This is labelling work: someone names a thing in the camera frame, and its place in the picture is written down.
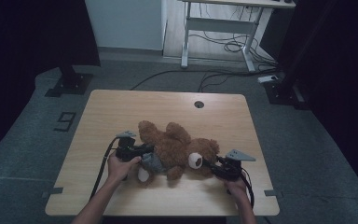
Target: wall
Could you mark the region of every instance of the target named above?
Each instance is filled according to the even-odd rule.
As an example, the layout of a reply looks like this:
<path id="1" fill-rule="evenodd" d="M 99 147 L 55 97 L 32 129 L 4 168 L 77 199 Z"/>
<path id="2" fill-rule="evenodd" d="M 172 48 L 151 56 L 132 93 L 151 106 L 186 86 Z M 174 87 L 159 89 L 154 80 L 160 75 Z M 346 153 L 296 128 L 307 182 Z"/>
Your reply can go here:
<path id="1" fill-rule="evenodd" d="M 98 47 L 162 50 L 166 0 L 86 0 Z"/>

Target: standing desk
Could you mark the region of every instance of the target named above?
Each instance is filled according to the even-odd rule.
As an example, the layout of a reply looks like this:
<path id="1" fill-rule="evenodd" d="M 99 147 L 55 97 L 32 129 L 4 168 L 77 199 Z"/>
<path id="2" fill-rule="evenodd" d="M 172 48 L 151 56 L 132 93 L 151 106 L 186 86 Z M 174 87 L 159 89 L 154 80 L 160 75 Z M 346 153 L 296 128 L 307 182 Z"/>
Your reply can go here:
<path id="1" fill-rule="evenodd" d="M 203 108 L 195 107 L 203 102 Z M 239 94 L 93 91 L 76 129 L 54 188 L 46 213 L 51 216 L 75 216 L 88 202 L 97 178 L 103 154 L 117 133 L 138 133 L 138 123 L 149 120 L 160 130 L 171 121 L 182 125 L 192 138 L 215 139 L 220 156 L 236 148 L 256 158 L 243 161 L 253 184 L 255 214 L 274 216 L 279 213 L 269 172 L 264 161 L 245 97 Z M 141 145 L 139 136 L 135 145 Z M 104 212 L 106 216 L 236 216 L 238 211 L 221 181 L 203 178 L 186 170 L 181 179 L 167 181 L 157 175 L 142 188 L 132 167 L 126 181 L 118 187 Z M 107 177 L 107 167 L 101 184 Z"/>
<path id="2" fill-rule="evenodd" d="M 280 2 L 272 0 L 181 0 L 188 3 L 186 13 L 186 25 L 185 25 L 185 42 L 182 49 L 182 68 L 187 68 L 188 60 L 188 33 L 190 30 L 195 31 L 211 31 L 220 33 L 233 33 L 249 35 L 244 48 L 242 48 L 242 55 L 245 59 L 246 65 L 250 72 L 255 72 L 255 66 L 252 62 L 252 56 L 250 54 L 250 47 L 255 38 L 255 32 L 257 31 L 258 23 L 260 21 L 263 9 L 265 7 L 272 8 L 295 8 L 296 4 L 285 3 L 283 0 Z M 229 21 L 229 20 L 217 20 L 206 18 L 192 18 L 190 17 L 191 3 L 207 3 L 207 4 L 220 4 L 220 5 L 236 5 L 247 7 L 259 7 L 256 18 L 254 21 Z"/>

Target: brown teddy bear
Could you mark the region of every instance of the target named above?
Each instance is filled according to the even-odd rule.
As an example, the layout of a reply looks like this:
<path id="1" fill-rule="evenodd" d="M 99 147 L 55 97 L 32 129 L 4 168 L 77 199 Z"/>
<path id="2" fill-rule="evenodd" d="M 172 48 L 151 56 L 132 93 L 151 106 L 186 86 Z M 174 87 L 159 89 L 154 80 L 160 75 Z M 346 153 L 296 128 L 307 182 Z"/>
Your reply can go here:
<path id="1" fill-rule="evenodd" d="M 158 173 L 166 173 L 168 180 L 181 178 L 186 167 L 205 177 L 212 176 L 207 167 L 202 167 L 202 158 L 216 162 L 219 146 L 216 141 L 205 138 L 191 139 L 190 134 L 177 123 L 170 122 L 165 132 L 152 122 L 143 120 L 138 125 L 141 140 L 153 145 L 154 152 L 144 154 L 138 171 L 142 185 L 148 185 Z"/>

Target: teddy bear head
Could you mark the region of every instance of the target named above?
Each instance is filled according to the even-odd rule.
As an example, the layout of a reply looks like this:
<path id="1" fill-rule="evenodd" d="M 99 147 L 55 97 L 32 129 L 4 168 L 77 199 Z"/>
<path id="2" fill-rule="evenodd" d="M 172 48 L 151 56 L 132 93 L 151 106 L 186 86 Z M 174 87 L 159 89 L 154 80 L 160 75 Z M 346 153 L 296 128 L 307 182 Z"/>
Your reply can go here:
<path id="1" fill-rule="evenodd" d="M 196 174 L 211 177 L 213 174 L 209 167 L 202 166 L 202 161 L 207 160 L 216 163 L 216 155 L 219 153 L 219 145 L 215 140 L 196 138 L 191 140 L 187 148 L 188 166 Z"/>

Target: human hand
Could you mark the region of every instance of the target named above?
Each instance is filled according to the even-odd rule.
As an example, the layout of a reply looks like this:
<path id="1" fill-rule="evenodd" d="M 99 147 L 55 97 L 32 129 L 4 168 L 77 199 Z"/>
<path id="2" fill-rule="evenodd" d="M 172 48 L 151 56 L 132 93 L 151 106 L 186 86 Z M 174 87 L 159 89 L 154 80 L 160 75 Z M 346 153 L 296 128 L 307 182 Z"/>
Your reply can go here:
<path id="1" fill-rule="evenodd" d="M 138 163 L 141 160 L 141 157 L 135 157 L 131 161 L 124 162 L 116 157 L 116 152 L 110 154 L 109 159 L 107 160 L 108 165 L 108 177 L 106 182 L 118 182 L 124 179 L 127 176 L 130 168 L 133 164 Z"/>
<path id="2" fill-rule="evenodd" d="M 219 177 L 217 177 L 217 179 L 223 182 L 225 188 L 229 190 L 231 196 L 234 197 L 235 200 L 248 198 L 246 193 L 246 185 L 241 178 L 235 181 L 228 181 Z"/>

